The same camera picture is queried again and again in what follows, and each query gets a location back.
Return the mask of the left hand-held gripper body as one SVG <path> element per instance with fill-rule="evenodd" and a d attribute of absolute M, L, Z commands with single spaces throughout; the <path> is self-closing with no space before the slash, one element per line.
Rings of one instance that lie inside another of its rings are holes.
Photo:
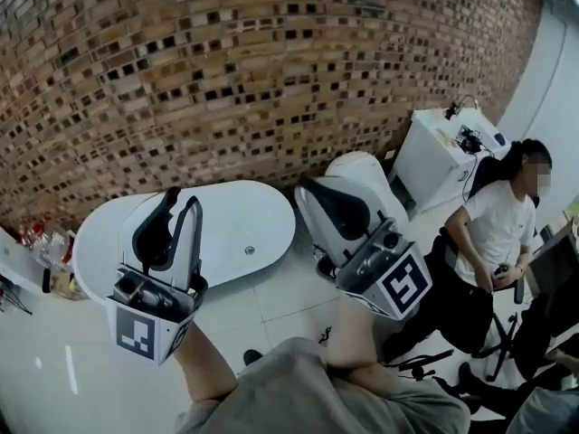
<path fill-rule="evenodd" d="M 128 266 L 118 269 L 118 281 L 106 297 L 113 344 L 150 363 L 162 364 L 183 342 L 208 289 L 205 278 L 193 274 L 181 290 Z"/>

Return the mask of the black device on cabinet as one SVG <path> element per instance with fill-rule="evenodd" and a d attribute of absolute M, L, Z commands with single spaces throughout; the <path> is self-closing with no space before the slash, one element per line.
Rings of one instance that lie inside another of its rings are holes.
<path fill-rule="evenodd" d="M 465 154 L 475 155 L 482 148 L 479 132 L 466 126 L 460 127 L 455 142 Z"/>

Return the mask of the person's right forearm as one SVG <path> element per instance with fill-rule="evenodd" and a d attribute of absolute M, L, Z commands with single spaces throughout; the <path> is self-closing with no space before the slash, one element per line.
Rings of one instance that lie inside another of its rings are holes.
<path fill-rule="evenodd" d="M 393 389 L 394 375 L 377 360 L 375 314 L 353 298 L 341 297 L 327 341 L 327 365 L 346 381 L 374 394 Z"/>

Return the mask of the bunch of clear plastic bottles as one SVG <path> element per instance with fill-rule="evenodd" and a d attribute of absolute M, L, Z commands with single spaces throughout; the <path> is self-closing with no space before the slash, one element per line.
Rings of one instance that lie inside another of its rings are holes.
<path fill-rule="evenodd" d="M 38 263 L 51 270 L 71 271 L 73 235 L 52 222 L 22 224 L 18 231 L 20 243 Z"/>

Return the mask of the white side table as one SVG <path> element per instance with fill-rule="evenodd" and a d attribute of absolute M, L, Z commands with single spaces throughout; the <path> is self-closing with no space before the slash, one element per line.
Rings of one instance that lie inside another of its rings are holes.
<path fill-rule="evenodd" d="M 50 271 L 0 227 L 0 312 L 4 311 L 2 305 L 9 304 L 31 316 L 33 312 L 22 301 L 20 293 L 27 291 L 41 297 L 48 278 Z"/>

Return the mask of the person's grey shirt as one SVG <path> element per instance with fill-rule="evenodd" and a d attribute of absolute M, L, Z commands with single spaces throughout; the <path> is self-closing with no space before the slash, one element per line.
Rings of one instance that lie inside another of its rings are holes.
<path fill-rule="evenodd" d="M 385 368 L 368 390 L 331 373 L 323 348 L 291 338 L 244 370 L 235 389 L 180 414 L 176 434 L 468 434 L 470 411 L 436 382 Z"/>

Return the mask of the white toilet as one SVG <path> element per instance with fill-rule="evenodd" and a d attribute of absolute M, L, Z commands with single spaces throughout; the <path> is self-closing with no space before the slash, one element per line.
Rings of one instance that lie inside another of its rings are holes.
<path fill-rule="evenodd" d="M 406 232 L 409 218 L 402 203 L 396 198 L 378 159 L 362 151 L 350 152 L 336 158 L 325 176 L 343 176 L 373 189 L 384 205 L 384 219 L 393 218 L 400 233 Z"/>

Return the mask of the white cabinet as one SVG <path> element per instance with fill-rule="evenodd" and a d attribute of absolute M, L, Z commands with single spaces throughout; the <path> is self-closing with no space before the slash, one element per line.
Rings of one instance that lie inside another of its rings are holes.
<path fill-rule="evenodd" d="M 482 148 L 465 154 L 456 144 L 460 127 L 479 132 Z M 503 158 L 510 141 L 498 144 L 498 129 L 475 108 L 465 108 L 447 120 L 441 108 L 415 110 L 406 138 L 395 158 L 391 178 L 398 178 L 414 201 L 414 211 L 423 212 L 469 194 L 477 168 L 487 156 Z"/>

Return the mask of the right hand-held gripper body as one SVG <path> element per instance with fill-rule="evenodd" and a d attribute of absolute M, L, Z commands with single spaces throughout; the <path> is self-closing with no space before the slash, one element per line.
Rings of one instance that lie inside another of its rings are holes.
<path fill-rule="evenodd" d="M 413 241 L 386 219 L 340 268 L 337 287 L 371 312 L 404 319 L 432 287 L 424 258 Z"/>

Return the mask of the brown cardboard box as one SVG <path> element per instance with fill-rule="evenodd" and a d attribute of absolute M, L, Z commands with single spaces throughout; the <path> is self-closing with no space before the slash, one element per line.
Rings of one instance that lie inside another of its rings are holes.
<path fill-rule="evenodd" d="M 54 295 L 70 301 L 89 299 L 88 295 L 82 290 L 72 272 L 58 269 L 44 269 L 42 292 L 44 294 Z"/>

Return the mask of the person's left forearm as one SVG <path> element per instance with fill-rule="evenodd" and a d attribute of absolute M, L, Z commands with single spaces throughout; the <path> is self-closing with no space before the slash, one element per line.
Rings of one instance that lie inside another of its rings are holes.
<path fill-rule="evenodd" d="M 195 323 L 189 326 L 174 356 L 193 402 L 220 400 L 237 387 L 230 365 Z"/>

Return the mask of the white bathtub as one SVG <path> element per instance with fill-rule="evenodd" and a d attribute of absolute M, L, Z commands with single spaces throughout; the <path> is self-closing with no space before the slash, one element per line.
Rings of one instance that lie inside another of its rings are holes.
<path fill-rule="evenodd" d="M 75 278 L 89 298 L 102 306 L 116 279 L 121 225 L 152 195 L 133 194 L 102 204 L 76 234 L 71 259 Z M 185 188 L 179 200 L 184 202 L 193 195 L 203 208 L 201 274 L 209 287 L 264 269 L 289 248 L 295 215 L 289 201 L 275 188 L 238 180 Z M 245 254 L 247 246 L 254 247 L 253 255 Z"/>

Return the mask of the dark monitor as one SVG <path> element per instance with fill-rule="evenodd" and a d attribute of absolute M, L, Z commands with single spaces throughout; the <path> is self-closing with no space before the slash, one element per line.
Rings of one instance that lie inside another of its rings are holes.
<path fill-rule="evenodd" d="M 530 263 L 527 284 L 537 297 L 550 294 L 579 272 L 579 249 L 571 226 L 558 232 L 538 251 Z"/>

